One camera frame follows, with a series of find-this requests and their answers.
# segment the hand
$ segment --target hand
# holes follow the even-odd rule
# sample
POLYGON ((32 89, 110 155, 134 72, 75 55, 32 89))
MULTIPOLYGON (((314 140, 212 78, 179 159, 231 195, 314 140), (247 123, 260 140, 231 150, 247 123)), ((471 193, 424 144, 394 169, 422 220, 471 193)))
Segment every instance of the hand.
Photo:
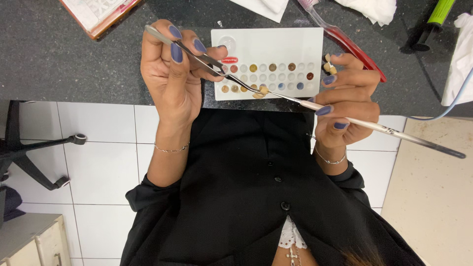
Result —
MULTIPOLYGON (((181 39, 195 55, 204 52, 216 60, 228 55, 227 48, 206 49, 191 30, 179 31, 170 21, 160 19, 151 25, 170 40, 181 39)), ((189 127, 199 115, 202 96, 201 78, 222 81, 189 62, 187 54, 176 44, 168 46, 146 31, 141 46, 141 75, 159 113, 160 126, 189 127)))
POLYGON ((379 106, 370 97, 380 76, 377 71, 363 70, 363 63, 349 53, 332 55, 331 62, 345 68, 323 79, 324 87, 334 89, 322 91, 309 100, 325 106, 315 113, 318 115, 315 128, 318 145, 328 149, 343 147, 344 152, 346 145, 360 141, 373 132, 366 127, 350 124, 344 117, 378 122, 379 106))

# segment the renfert logo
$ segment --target renfert logo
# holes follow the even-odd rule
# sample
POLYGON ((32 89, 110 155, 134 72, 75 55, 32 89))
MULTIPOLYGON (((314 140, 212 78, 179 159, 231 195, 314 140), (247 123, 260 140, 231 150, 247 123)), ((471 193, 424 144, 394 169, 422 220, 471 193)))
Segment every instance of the renfert logo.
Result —
POLYGON ((233 56, 229 56, 229 57, 225 57, 221 61, 224 64, 234 64, 234 63, 238 62, 238 58, 233 57, 233 56))

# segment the white mixing palette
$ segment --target white mixing palette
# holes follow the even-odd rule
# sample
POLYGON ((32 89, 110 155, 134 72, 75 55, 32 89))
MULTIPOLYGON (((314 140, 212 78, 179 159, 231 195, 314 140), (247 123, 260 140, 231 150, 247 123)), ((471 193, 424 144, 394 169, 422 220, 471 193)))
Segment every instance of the white mixing palette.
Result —
MULTIPOLYGON (((296 98, 319 92, 323 35, 322 28, 211 30, 212 46, 224 44, 228 49, 222 60, 227 72, 249 86, 265 84, 296 98)), ((227 79, 215 82, 217 101, 253 100, 252 95, 227 79)), ((278 97, 270 93, 264 98, 278 97)))

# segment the white cabinet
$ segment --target white cabinet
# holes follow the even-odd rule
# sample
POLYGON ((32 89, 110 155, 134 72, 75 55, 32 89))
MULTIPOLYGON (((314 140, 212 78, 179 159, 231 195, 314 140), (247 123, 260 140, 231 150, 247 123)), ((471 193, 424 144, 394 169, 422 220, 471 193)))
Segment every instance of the white cabinet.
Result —
POLYGON ((27 213, 3 224, 0 266, 71 266, 60 214, 27 213))

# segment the red handle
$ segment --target red handle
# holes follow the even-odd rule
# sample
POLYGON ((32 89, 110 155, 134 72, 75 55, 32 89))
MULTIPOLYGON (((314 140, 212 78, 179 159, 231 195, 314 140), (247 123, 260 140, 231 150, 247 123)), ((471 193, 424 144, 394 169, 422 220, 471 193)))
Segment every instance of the red handle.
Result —
POLYGON ((324 30, 328 35, 332 36, 337 41, 339 41, 340 45, 343 46, 345 50, 349 51, 356 58, 362 61, 366 69, 378 71, 379 74, 381 75, 381 82, 386 82, 386 76, 375 64, 373 59, 367 56, 365 52, 363 52, 363 50, 361 50, 358 47, 358 45, 356 45, 352 40, 350 40, 350 38, 348 38, 348 36, 340 28, 338 28, 337 26, 330 26, 330 27, 324 28, 324 30))

